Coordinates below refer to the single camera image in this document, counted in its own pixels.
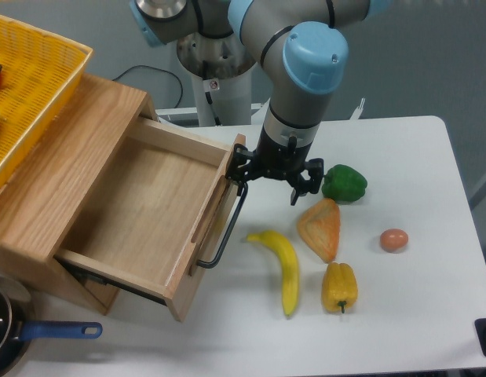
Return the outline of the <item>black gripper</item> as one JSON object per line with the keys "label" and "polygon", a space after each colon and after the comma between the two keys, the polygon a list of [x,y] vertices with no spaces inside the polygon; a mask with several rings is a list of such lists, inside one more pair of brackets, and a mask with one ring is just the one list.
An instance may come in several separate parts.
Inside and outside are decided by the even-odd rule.
{"label": "black gripper", "polygon": [[265,130],[260,133],[258,145],[250,151],[245,145],[236,143],[226,170],[226,178],[237,185],[237,195],[243,194],[243,186],[257,178],[289,181],[292,187],[291,206],[298,198],[308,193],[317,194],[323,180],[324,162],[321,158],[305,161],[311,144],[299,147],[293,141],[281,145]]}

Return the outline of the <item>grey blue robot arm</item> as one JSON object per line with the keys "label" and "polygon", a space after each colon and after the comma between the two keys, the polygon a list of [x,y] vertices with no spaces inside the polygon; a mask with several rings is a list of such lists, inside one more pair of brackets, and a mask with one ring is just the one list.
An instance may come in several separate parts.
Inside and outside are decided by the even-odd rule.
{"label": "grey blue robot arm", "polygon": [[292,199],[317,193],[323,160],[308,153],[349,56],[341,33],[387,1],[132,1],[150,46],[174,43],[192,78],[199,123],[250,120],[250,73],[261,68],[272,94],[258,145],[234,147],[226,176],[238,187],[259,178],[286,181]]}

